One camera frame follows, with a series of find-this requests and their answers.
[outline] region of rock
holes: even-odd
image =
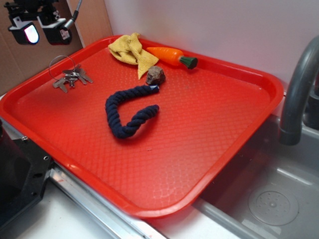
[[[146,83],[148,85],[160,85],[166,80],[166,76],[161,67],[152,66],[149,68]]]

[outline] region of black device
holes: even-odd
[[[4,7],[7,8],[12,23],[8,30],[12,32],[17,43],[35,45],[39,41],[38,32],[32,22],[37,20],[51,45],[70,44],[70,27],[75,22],[81,1],[68,22],[65,18],[60,18],[59,11],[53,6],[55,2],[58,0],[14,0],[5,3]]]
[[[0,120],[0,231],[41,201],[51,164],[31,139],[12,140]]]

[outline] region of sink drain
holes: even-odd
[[[283,189],[269,185],[256,189],[249,197],[249,209],[263,223],[280,226],[293,221],[298,214],[296,198]]]

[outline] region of white wall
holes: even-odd
[[[271,73],[285,88],[319,34],[318,0],[105,0],[113,33]]]

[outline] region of stainless steel sink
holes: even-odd
[[[209,206],[204,211],[236,225],[233,230],[243,231],[243,238],[247,233],[249,238],[317,239],[319,133],[303,126],[301,142],[285,146],[277,140],[278,123],[269,117],[205,189],[201,198]]]

